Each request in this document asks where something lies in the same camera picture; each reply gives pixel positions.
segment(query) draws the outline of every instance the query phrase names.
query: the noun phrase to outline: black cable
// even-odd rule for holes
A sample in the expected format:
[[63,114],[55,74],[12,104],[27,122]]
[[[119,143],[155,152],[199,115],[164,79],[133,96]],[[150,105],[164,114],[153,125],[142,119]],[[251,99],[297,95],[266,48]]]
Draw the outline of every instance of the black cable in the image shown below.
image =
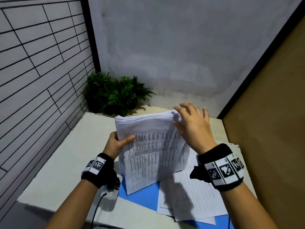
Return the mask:
[[230,229],[230,217],[228,216],[228,218],[229,218],[228,229]]
[[93,221],[94,221],[94,217],[95,217],[97,208],[98,208],[98,206],[99,206],[99,203],[101,202],[102,198],[103,198],[106,194],[107,194],[107,193],[104,193],[104,194],[101,196],[101,198],[99,199],[99,202],[98,202],[98,204],[97,204],[97,206],[96,206],[96,209],[95,209],[95,212],[94,212],[94,215],[93,215],[93,219],[92,219],[92,223],[91,223],[90,229],[92,229],[92,227],[93,227]]

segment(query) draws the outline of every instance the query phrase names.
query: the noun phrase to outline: brick-pattern wall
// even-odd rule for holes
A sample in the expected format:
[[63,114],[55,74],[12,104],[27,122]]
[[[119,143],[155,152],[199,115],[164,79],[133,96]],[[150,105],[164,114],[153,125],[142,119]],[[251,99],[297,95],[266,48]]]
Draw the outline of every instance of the brick-pattern wall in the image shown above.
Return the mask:
[[0,0],[0,219],[86,112],[79,0]]

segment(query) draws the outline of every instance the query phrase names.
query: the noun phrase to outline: wrist band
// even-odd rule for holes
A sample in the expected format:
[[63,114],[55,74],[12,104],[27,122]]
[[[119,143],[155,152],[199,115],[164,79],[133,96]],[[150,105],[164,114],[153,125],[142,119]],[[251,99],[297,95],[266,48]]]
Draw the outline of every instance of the wrist band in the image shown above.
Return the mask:
[[229,146],[219,144],[197,156],[199,166],[190,174],[191,179],[212,183],[219,191],[228,191],[239,186],[244,177],[244,165]]
[[107,154],[101,153],[90,160],[81,173],[81,178],[90,181],[98,189],[103,185],[107,185],[109,189],[113,189],[117,181],[113,165],[113,159]]

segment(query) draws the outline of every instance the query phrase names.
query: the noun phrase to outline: potted plant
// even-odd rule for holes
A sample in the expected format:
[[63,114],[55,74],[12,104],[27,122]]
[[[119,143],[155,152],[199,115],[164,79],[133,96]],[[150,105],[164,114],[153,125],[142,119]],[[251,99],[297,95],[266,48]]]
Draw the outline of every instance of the potted plant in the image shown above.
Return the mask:
[[126,116],[128,110],[136,108],[138,100],[148,100],[154,93],[139,83],[136,76],[117,80],[109,73],[99,72],[88,77],[83,94],[90,111]]

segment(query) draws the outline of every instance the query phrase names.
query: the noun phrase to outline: forearm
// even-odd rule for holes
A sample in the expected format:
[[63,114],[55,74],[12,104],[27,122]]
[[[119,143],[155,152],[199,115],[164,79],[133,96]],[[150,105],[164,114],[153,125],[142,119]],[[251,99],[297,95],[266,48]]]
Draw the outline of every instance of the forearm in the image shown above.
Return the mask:
[[232,190],[220,193],[235,229],[278,229],[243,182]]
[[82,228],[97,187],[87,180],[81,180],[49,221],[46,229]]

